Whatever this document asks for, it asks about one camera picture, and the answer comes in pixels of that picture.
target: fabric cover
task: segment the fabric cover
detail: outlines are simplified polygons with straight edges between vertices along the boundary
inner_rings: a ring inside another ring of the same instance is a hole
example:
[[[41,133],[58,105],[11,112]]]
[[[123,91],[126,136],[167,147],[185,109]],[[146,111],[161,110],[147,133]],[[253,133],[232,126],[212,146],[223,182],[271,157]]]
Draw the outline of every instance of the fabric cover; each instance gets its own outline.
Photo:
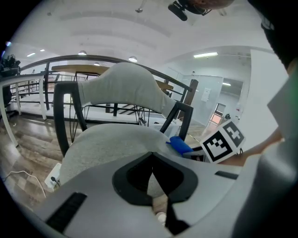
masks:
[[[158,87],[153,75],[133,63],[118,63],[95,79],[78,82],[81,104],[132,104],[167,117],[176,101]]]
[[[170,140],[170,143],[167,142],[167,144],[170,144],[182,156],[184,153],[194,151],[179,136],[172,136],[169,140]]]
[[[166,144],[167,141],[169,138],[163,133],[146,126],[93,126],[79,135],[67,151],[60,169],[60,182],[64,184],[90,167],[134,154],[163,152],[179,156],[171,145]],[[153,175],[149,181],[148,194],[152,197],[164,194]]]

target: white cable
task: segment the white cable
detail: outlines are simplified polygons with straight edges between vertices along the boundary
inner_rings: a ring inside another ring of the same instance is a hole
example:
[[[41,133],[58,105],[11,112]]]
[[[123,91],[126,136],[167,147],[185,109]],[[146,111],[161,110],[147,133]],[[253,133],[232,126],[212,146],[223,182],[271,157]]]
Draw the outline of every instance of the white cable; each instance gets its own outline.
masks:
[[[18,172],[15,172],[15,171],[11,171],[11,172],[9,172],[9,174],[3,179],[3,183],[5,183],[6,179],[9,177],[10,174],[12,174],[12,173],[22,173],[22,172],[26,173],[27,175],[29,175],[29,176],[31,176],[31,177],[33,177],[33,178],[36,178],[38,184],[40,185],[40,187],[41,187],[41,189],[42,189],[43,195],[45,196],[45,198],[47,198],[47,197],[46,197],[45,190],[44,190],[43,187],[41,186],[41,183],[40,183],[40,181],[38,180],[38,178],[35,177],[34,175],[28,174],[28,173],[27,173],[26,171],[24,171],[24,170],[22,170],[22,171],[18,171]]]

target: window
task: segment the window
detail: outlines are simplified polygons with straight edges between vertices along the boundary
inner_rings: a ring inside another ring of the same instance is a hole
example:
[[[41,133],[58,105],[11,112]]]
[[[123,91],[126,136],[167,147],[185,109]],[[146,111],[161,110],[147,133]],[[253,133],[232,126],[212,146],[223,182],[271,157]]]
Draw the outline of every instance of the window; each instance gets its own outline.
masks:
[[[221,119],[222,117],[216,115],[215,113],[212,114],[211,121],[215,122],[216,124],[219,124]]]
[[[224,109],[225,109],[225,105],[218,103],[216,105],[214,113],[222,117],[224,114]]]

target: white panel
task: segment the white panel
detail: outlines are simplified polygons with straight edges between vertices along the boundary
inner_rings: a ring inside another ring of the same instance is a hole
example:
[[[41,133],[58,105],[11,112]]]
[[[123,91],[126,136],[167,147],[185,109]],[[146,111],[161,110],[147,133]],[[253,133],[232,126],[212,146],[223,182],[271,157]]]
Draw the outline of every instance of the white panel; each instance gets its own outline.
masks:
[[[261,143],[277,128],[267,104],[286,79],[286,70],[276,55],[251,50],[250,91],[238,124],[246,136],[244,150]]]

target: blue object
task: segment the blue object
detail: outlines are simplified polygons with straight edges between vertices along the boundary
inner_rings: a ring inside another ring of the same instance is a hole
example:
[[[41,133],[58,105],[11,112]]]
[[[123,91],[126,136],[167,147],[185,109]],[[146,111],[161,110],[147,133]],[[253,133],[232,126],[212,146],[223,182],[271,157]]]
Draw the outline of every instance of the blue object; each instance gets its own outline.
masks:
[[[170,142],[166,142],[166,143],[171,144],[171,146],[181,155],[183,155],[186,152],[194,151],[179,136],[173,136],[169,140]]]

